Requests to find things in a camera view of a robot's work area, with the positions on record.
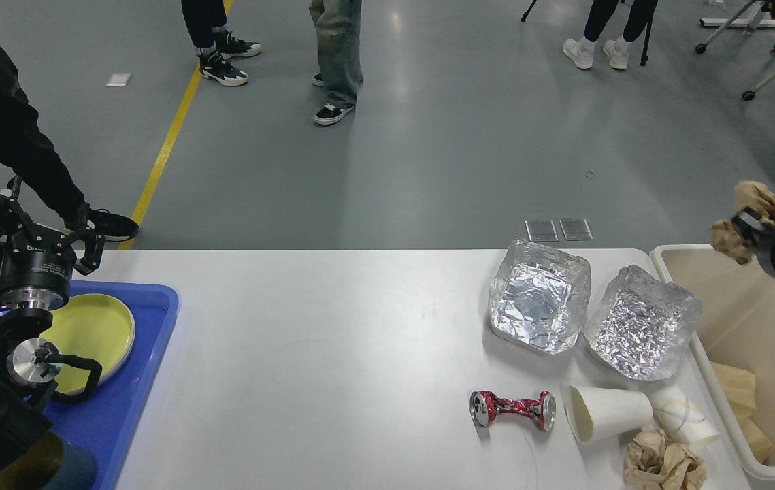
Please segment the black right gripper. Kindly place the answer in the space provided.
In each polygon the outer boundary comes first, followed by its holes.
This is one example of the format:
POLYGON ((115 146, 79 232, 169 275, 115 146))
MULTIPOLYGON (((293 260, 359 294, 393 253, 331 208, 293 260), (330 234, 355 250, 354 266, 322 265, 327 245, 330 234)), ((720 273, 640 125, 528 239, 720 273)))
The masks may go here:
POLYGON ((731 223, 763 271, 775 277, 775 223, 764 223, 761 214, 753 208, 742 208, 731 223))

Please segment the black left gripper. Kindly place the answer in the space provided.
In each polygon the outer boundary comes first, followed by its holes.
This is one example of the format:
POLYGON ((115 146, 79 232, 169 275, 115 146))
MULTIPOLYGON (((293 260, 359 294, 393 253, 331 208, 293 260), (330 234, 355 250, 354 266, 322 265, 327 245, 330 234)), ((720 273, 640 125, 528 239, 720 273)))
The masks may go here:
POLYGON ((69 301, 73 269, 87 276, 101 265, 105 237, 90 225, 88 204, 79 205, 61 233, 61 251, 37 247, 37 224, 19 202, 23 180, 14 176, 0 193, 0 305, 5 307, 63 307, 69 301), (79 257, 74 242, 84 244, 79 257))

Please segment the crumpled paper under arm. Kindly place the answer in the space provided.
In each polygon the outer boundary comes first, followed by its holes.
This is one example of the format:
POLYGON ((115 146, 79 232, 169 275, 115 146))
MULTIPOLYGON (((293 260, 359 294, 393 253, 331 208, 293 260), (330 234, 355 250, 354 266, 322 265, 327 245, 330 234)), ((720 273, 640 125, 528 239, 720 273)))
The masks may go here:
POLYGON ((708 480, 705 460, 661 430, 633 437, 623 474, 633 489, 701 489, 708 480))

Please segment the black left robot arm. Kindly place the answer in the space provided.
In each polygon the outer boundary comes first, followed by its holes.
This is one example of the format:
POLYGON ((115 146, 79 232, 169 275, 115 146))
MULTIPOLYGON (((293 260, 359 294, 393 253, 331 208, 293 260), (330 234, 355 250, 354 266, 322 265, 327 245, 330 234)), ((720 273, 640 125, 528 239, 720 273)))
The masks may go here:
POLYGON ((102 373, 98 361, 63 354, 42 334, 52 311, 69 303, 73 273, 100 267, 105 238, 86 210, 70 231, 36 223, 21 208, 20 187, 15 176, 0 193, 0 471, 51 428, 43 414, 50 401, 89 399, 102 373))

